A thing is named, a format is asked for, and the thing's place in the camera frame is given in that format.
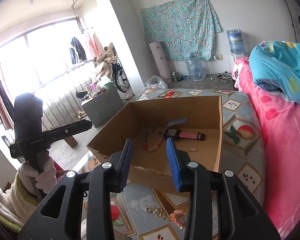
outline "blue blanket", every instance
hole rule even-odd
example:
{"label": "blue blanket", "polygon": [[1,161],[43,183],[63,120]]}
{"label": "blue blanket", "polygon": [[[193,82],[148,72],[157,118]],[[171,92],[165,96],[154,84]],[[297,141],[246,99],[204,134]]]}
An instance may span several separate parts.
{"label": "blue blanket", "polygon": [[264,41],[252,50],[249,65],[261,89],[282,90],[300,104],[300,44]]}

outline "white glove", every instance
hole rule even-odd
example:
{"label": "white glove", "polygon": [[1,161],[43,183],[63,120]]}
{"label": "white glove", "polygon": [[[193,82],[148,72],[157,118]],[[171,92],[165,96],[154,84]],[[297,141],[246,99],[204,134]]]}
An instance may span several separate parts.
{"label": "white glove", "polygon": [[34,187],[31,183],[31,177],[35,178],[37,183],[35,186],[38,189],[42,189],[44,193],[49,193],[50,190],[57,184],[56,178],[56,168],[53,166],[53,159],[49,156],[48,160],[43,166],[43,172],[39,174],[39,172],[33,168],[28,161],[23,162],[20,168],[18,169],[19,177],[21,179],[22,185],[26,188],[26,190],[36,195]]}

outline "red apple print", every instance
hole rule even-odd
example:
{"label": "red apple print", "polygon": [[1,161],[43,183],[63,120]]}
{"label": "red apple print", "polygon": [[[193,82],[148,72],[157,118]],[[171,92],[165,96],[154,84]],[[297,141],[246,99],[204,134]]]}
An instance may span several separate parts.
{"label": "red apple print", "polygon": [[166,93],[166,96],[173,96],[175,94],[174,91],[169,91],[168,93]]}
{"label": "red apple print", "polygon": [[239,136],[242,139],[252,139],[255,136],[254,130],[248,125],[242,125],[238,130],[231,125],[230,132],[224,132],[224,134],[231,138],[235,144],[240,142]]}
{"label": "red apple print", "polygon": [[242,125],[237,132],[242,139],[252,139],[255,136],[254,130],[248,125]]}
{"label": "red apple print", "polygon": [[111,219],[112,222],[117,220],[120,215],[120,210],[116,205],[111,204]]}

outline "pink watch strap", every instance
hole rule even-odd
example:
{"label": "pink watch strap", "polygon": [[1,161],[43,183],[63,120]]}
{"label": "pink watch strap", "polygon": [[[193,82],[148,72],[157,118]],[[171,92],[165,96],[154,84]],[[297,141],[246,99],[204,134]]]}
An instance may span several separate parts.
{"label": "pink watch strap", "polygon": [[192,132],[180,132],[179,137],[181,138],[189,138],[189,139],[197,139],[198,133],[192,133]]}

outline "watch face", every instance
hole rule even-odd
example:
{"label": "watch face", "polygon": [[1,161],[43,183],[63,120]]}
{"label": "watch face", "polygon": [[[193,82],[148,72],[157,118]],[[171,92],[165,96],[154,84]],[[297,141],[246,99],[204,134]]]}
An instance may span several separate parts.
{"label": "watch face", "polygon": [[168,136],[175,136],[176,135],[176,133],[177,133],[177,129],[169,129],[168,131],[167,131],[167,135]]}

